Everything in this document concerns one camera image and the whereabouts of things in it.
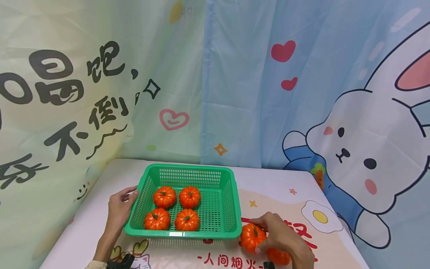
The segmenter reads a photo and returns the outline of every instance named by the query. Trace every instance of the orange pumpkin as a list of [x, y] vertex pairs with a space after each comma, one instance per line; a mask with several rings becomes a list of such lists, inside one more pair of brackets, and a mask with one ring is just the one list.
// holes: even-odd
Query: orange pumpkin
[[167, 209], [176, 202], [176, 192], [172, 187], [163, 186], [154, 193], [154, 204], [158, 208]]
[[155, 208], [144, 220], [147, 230], [167, 230], [170, 224], [170, 214], [164, 208]]
[[200, 218], [197, 212], [192, 209], [184, 209], [178, 213], [175, 219], [177, 231], [194, 232], [199, 229]]
[[179, 193], [179, 202], [183, 208], [195, 208], [200, 200], [200, 191], [195, 187], [186, 187]]
[[272, 262], [279, 265], [288, 265], [290, 263], [290, 255], [285, 251], [280, 251], [273, 247], [270, 247], [266, 250], [267, 257]]
[[248, 223], [242, 227], [240, 242], [242, 247], [249, 253], [256, 254], [256, 247], [266, 238], [266, 232], [260, 226]]

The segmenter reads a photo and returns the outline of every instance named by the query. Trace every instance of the light blue curtain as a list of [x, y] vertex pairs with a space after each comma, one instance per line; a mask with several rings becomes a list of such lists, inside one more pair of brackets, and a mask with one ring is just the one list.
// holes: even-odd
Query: light blue curtain
[[426, 268], [430, 2], [207, 0], [201, 163], [305, 170], [371, 268]]

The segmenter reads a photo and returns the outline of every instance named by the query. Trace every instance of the pink rabbit ear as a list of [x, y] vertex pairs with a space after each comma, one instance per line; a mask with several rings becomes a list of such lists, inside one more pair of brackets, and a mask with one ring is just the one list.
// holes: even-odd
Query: pink rabbit ear
[[396, 88], [413, 91], [430, 86], [430, 50], [409, 65], [397, 78]]

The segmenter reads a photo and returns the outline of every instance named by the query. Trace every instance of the printed tablecloth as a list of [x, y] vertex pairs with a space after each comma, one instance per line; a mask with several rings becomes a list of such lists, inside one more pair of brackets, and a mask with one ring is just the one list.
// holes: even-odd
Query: printed tablecloth
[[[112, 160], [88, 194], [40, 269], [79, 269], [92, 259], [108, 215], [109, 197], [137, 185], [152, 161]], [[267, 211], [278, 213], [307, 243], [316, 269], [368, 269], [348, 232], [310, 173], [230, 167], [239, 189], [242, 223]], [[49, 244], [47, 236], [40, 245]], [[121, 234], [111, 259], [135, 256], [134, 269], [237, 268], [262, 269], [265, 255], [248, 255], [239, 239], [164, 239]]]

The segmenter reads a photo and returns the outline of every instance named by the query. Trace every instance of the rabbit eye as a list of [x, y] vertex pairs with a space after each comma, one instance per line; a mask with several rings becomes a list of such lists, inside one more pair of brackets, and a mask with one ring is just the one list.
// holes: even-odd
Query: rabbit eye
[[345, 134], [345, 129], [343, 127], [340, 127], [338, 130], [338, 136], [343, 137]]
[[366, 166], [370, 170], [375, 169], [376, 168], [376, 161], [374, 159], [365, 159], [364, 160], [364, 166]]

